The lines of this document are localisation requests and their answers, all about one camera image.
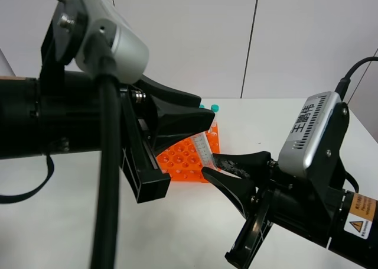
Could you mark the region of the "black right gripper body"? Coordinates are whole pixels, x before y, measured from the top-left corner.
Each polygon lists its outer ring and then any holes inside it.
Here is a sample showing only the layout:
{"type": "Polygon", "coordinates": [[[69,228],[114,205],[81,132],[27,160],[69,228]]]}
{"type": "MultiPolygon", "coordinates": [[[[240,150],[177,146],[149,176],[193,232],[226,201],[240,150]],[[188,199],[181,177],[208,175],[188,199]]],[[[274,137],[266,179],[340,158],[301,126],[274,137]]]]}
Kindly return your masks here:
{"type": "Polygon", "coordinates": [[[274,224],[325,247],[338,224],[344,182],[359,190],[342,163],[337,163],[323,199],[310,182],[283,173],[272,160],[266,172],[237,178],[253,180],[258,187],[258,199],[255,216],[246,219],[232,249],[225,255],[236,268],[249,268],[274,224]]]}

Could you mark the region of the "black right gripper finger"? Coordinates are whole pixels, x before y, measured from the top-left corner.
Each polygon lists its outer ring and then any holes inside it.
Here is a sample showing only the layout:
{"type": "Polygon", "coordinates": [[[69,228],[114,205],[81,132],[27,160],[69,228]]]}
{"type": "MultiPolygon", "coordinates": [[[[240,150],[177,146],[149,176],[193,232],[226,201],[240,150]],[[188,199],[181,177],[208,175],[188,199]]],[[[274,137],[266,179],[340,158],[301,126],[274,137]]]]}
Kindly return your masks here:
{"type": "Polygon", "coordinates": [[[255,216],[258,187],[253,180],[223,174],[209,167],[201,170],[203,177],[221,191],[245,218],[255,216]]]}
{"type": "Polygon", "coordinates": [[[252,154],[214,154],[216,166],[238,177],[255,177],[268,169],[271,154],[261,151],[252,154]]]}

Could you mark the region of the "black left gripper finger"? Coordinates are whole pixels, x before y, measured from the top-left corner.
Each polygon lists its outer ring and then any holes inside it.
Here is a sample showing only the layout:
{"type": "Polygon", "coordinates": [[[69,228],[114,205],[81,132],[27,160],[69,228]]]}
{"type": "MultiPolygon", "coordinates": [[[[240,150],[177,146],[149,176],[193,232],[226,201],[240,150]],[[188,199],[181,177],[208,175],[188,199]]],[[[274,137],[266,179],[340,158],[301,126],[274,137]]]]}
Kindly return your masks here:
{"type": "Polygon", "coordinates": [[[137,81],[137,87],[146,95],[152,95],[168,103],[192,108],[198,108],[201,103],[201,98],[197,95],[164,86],[146,76],[137,81]]]}
{"type": "Polygon", "coordinates": [[[157,126],[152,133],[152,150],[155,155],[183,139],[207,131],[215,113],[206,108],[171,106],[158,112],[157,126]]]}

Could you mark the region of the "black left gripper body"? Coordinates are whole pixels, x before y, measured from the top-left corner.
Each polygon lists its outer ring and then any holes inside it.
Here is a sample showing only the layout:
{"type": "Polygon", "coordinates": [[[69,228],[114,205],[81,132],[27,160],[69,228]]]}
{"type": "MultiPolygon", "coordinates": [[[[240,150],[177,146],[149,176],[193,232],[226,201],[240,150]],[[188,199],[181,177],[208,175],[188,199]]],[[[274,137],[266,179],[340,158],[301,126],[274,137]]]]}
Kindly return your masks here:
{"type": "Polygon", "coordinates": [[[84,51],[89,72],[82,71],[72,59],[68,65],[56,60],[56,42],[51,23],[41,47],[40,120],[49,140],[67,141],[70,152],[95,149],[99,145],[99,110],[95,106],[96,76],[114,76],[120,89],[121,120],[120,141],[122,157],[120,166],[126,175],[137,202],[144,203],[165,197],[170,176],[157,167],[155,154],[142,133],[139,120],[154,131],[156,117],[154,105],[149,100],[137,101],[144,93],[134,84],[121,83],[116,74],[115,59],[101,33],[87,39],[84,51]]]}

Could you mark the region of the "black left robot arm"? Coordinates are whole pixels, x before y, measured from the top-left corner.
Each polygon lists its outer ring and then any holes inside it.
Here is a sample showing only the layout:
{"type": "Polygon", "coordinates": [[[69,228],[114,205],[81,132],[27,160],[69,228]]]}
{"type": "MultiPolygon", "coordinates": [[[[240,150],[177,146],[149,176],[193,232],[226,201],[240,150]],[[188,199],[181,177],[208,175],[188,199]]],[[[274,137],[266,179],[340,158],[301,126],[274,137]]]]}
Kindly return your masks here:
{"type": "MultiPolygon", "coordinates": [[[[1,77],[1,158],[81,153],[100,149],[99,93],[83,72],[55,59],[61,40],[49,28],[39,78],[1,77]]],[[[157,157],[175,143],[209,129],[214,113],[199,96],[142,76],[119,85],[120,168],[138,203],[165,197],[170,176],[157,157]]]]}

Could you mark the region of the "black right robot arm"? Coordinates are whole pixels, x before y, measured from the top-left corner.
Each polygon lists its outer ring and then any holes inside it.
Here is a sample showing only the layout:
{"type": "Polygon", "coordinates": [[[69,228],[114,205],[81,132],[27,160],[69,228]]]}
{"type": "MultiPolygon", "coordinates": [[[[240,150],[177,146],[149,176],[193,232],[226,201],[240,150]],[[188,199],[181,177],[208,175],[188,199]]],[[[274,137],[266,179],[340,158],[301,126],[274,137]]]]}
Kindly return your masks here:
{"type": "Polygon", "coordinates": [[[364,268],[377,267],[377,201],[358,190],[342,162],[334,167],[324,202],[307,184],[282,172],[269,152],[214,156],[217,169],[203,177],[219,189],[245,218],[226,260],[249,268],[273,225],[279,225],[364,268]]]}

